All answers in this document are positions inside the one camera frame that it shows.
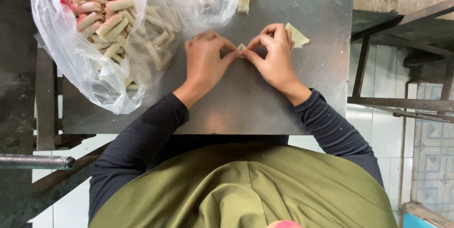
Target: wrist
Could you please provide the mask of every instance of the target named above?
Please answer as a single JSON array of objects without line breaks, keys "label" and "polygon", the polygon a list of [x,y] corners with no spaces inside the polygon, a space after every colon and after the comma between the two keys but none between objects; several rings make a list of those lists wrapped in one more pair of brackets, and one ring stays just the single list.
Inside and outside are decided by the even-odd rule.
[{"label": "wrist", "polygon": [[304,86],[300,81],[288,83],[282,87],[280,91],[290,100],[290,102],[297,106],[309,99],[312,91],[308,87]]}]

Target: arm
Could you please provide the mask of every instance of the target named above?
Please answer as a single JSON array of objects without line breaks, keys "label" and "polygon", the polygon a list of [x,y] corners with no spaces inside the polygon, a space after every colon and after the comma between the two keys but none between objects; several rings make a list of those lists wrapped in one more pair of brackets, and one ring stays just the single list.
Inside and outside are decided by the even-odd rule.
[{"label": "arm", "polygon": [[[268,50],[265,59],[253,52],[260,44]],[[285,29],[284,24],[271,24],[252,39],[242,55],[256,66],[269,84],[292,102],[302,123],[326,153],[356,163],[383,186],[372,147],[345,118],[326,103],[320,92],[308,89],[299,81],[290,58],[294,44],[292,33]]]},{"label": "arm", "polygon": [[[220,50],[231,52],[221,59]],[[145,173],[175,130],[188,121],[188,109],[213,88],[240,53],[213,31],[185,42],[188,76],[185,83],[139,116],[95,162],[90,180],[88,223],[120,188]]]}]

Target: metal table frame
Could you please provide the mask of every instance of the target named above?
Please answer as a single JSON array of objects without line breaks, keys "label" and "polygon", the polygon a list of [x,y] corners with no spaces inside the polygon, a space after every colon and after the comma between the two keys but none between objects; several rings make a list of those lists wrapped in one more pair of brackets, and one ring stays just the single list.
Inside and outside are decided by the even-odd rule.
[{"label": "metal table frame", "polygon": [[[436,18],[448,13],[454,12],[454,0],[446,0],[428,8],[416,11],[406,16],[394,19],[389,22],[377,25],[373,28],[366,29],[362,32],[352,35],[351,42],[362,39],[362,47],[360,52],[360,60],[358,62],[358,70],[356,71],[355,83],[353,86],[352,97],[347,98],[347,102],[358,104],[375,109],[381,109],[392,112],[397,117],[419,118],[437,122],[454,123],[454,117],[447,116],[446,113],[454,112],[454,101],[449,100],[453,84],[453,69],[454,69],[454,52],[442,49],[423,42],[414,41],[402,38],[395,35],[386,34],[386,31],[391,28],[399,27],[404,24],[420,22],[426,19]],[[374,34],[386,34],[388,39],[393,39],[400,46],[407,46],[430,53],[442,55],[443,62],[446,62],[446,74],[443,81],[443,88],[440,100],[427,99],[408,99],[408,83],[406,85],[406,98],[384,98],[384,97],[361,97],[361,89],[366,72],[366,63],[369,53],[369,39]],[[424,114],[417,112],[408,112],[405,109],[417,109],[426,111],[437,111],[437,114]]]}]

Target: metal pipe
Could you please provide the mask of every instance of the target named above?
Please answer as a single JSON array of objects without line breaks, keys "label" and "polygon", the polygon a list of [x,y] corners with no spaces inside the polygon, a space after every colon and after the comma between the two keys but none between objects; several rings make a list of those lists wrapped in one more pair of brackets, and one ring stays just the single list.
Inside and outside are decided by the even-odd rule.
[{"label": "metal pipe", "polygon": [[0,154],[0,169],[71,169],[75,162],[71,156]]}]

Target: person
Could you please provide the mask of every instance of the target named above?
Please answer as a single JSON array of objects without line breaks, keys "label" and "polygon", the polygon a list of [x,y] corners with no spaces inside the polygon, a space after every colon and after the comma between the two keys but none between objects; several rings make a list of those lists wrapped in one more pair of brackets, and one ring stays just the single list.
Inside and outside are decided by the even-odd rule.
[{"label": "person", "polygon": [[[397,227],[372,148],[320,92],[298,80],[294,44],[283,24],[266,26],[242,52],[213,31],[186,41],[185,83],[132,122],[95,162],[89,226]],[[268,50],[265,59],[253,51],[258,45]],[[229,53],[221,58],[224,50]],[[165,145],[188,121],[188,110],[239,57],[288,98],[327,154],[272,142],[212,142],[156,162],[172,150]]]}]

